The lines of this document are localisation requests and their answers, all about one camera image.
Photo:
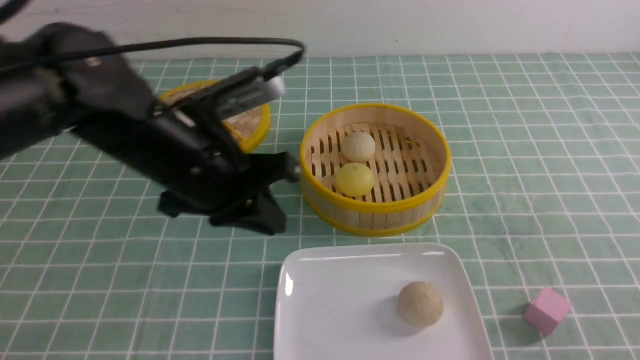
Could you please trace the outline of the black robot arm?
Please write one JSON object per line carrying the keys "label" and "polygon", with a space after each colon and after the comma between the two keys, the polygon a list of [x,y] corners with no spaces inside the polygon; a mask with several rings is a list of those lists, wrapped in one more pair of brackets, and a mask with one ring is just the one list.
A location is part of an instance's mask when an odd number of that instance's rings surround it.
{"label": "black robot arm", "polygon": [[[169,105],[125,54],[199,46],[295,47]],[[281,38],[185,38],[117,46],[106,34],[52,23],[20,42],[1,43],[1,158],[70,132],[164,188],[158,211],[209,218],[214,227],[274,236],[287,216],[270,187],[299,180],[290,153],[247,153],[224,121],[278,100],[282,74],[306,46]]]}

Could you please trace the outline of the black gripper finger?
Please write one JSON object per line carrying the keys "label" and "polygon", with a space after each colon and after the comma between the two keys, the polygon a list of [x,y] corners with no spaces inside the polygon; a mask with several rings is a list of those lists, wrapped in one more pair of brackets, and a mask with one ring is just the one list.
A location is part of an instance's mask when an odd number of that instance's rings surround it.
{"label": "black gripper finger", "polygon": [[275,236],[287,231],[287,215],[278,205],[271,189],[259,190],[240,205],[230,210],[202,210],[180,199],[169,191],[161,194],[158,211],[169,218],[177,218],[183,214],[207,217],[209,224],[216,228],[238,228],[263,236]]}

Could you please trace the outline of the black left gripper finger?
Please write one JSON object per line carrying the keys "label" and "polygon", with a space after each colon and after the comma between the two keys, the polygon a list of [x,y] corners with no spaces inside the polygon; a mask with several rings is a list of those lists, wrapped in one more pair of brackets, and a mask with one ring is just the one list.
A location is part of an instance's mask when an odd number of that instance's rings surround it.
{"label": "black left gripper finger", "polygon": [[300,164],[288,152],[250,153],[248,160],[249,169],[245,176],[250,187],[265,188],[280,181],[300,181]]}

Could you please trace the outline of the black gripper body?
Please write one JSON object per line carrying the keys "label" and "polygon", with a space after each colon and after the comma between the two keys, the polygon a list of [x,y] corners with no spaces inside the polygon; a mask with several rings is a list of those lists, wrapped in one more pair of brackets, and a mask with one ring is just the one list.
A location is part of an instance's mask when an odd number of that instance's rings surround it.
{"label": "black gripper body", "polygon": [[226,215],[233,210],[229,185],[237,166],[214,141],[169,112],[134,118],[96,112],[75,134],[98,150],[163,187],[157,209],[164,215]]}

